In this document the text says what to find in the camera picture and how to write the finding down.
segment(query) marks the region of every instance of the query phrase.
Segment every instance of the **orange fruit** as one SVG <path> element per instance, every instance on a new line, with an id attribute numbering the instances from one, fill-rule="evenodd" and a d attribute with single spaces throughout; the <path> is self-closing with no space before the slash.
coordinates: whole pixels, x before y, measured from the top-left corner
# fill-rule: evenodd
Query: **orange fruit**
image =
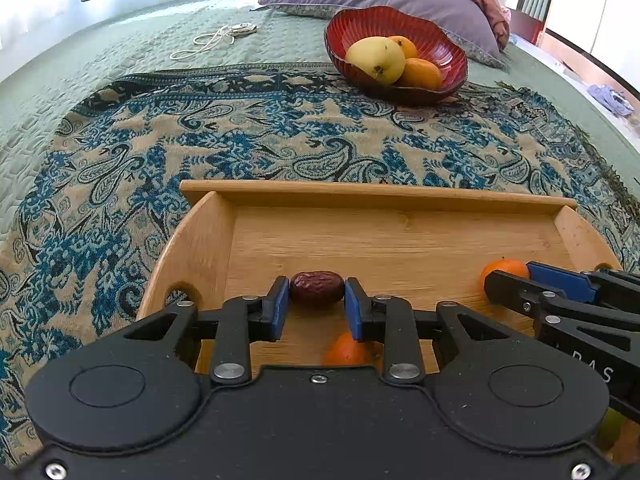
<path id="1" fill-rule="evenodd" d="M 418 49 L 409 38 L 405 38 L 404 36 L 389 36 L 389 39 L 400 45 L 405 58 L 418 57 Z"/>
<path id="2" fill-rule="evenodd" d="M 400 86 L 414 86 L 428 90 L 440 90 L 442 74 L 431 61 L 412 57 L 406 60 L 404 72 L 396 82 Z"/>
<path id="3" fill-rule="evenodd" d="M 526 264 L 521 262 L 520 260 L 513 260 L 512 258 L 503 258 L 501 260 L 495 260 L 491 263 L 488 263 L 482 269 L 480 273 L 480 290 L 484 294 L 484 280 L 494 270 L 503 270 L 504 272 L 508 272 L 510 274 L 514 274 L 515 276 L 520 276 L 521 278 L 529 279 L 529 269 Z"/>
<path id="4" fill-rule="evenodd" d="M 375 346 L 355 341 L 351 332 L 343 332 L 324 355 L 322 366 L 370 365 L 375 357 Z"/>

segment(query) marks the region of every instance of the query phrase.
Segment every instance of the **yellow pear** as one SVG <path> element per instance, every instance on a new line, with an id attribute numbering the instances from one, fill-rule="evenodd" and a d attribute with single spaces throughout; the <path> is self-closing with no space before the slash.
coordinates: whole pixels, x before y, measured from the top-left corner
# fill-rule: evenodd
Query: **yellow pear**
<path id="1" fill-rule="evenodd" d="M 344 60 L 385 85 L 391 85 L 399 79 L 406 62 L 402 48 L 383 36 L 356 41 L 347 50 Z"/>

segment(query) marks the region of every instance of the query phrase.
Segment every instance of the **white cable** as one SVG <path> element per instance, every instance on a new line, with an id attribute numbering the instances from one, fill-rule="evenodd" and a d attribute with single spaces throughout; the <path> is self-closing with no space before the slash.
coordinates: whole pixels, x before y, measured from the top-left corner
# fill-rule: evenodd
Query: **white cable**
<path id="1" fill-rule="evenodd" d="M 212 48 L 215 48 L 220 44 L 222 40 L 228 41 L 229 44 L 234 44 L 236 38 L 231 34 L 232 28 L 229 25 L 220 27 L 216 32 L 206 32 L 193 38 L 194 45 L 202 45 L 198 50 L 176 50 L 169 58 L 174 61 L 181 61 L 188 57 L 197 56 L 200 53 L 208 52 Z M 209 41 L 201 41 L 203 38 L 209 38 Z"/>

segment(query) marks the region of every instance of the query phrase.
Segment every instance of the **green fruit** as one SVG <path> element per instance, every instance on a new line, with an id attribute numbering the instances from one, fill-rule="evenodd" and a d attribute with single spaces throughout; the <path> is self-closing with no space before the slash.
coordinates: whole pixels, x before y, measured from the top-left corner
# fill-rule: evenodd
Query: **green fruit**
<path id="1" fill-rule="evenodd" d="M 620 427 L 625 420 L 616 410 L 609 408 L 607 414 L 602 419 L 598 433 L 596 434 L 596 446 L 602 451 L 607 451 L 613 447 L 620 437 Z"/>

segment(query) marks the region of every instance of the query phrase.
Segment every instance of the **fruit bowl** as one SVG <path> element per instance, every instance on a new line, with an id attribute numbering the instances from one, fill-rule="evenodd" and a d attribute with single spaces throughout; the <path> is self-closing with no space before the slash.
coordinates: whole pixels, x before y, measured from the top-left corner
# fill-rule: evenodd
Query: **fruit bowl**
<path id="1" fill-rule="evenodd" d="M 405 36 L 414 42 L 418 57 L 431 61 L 442 72 L 440 90 L 385 85 L 344 56 L 356 41 L 369 36 Z M 391 7 L 367 7 L 338 12 L 324 30 L 324 46 L 332 63 L 350 83 L 365 94 L 405 105 L 434 104 L 450 96 L 466 81 L 466 55 L 435 23 L 409 16 Z"/>

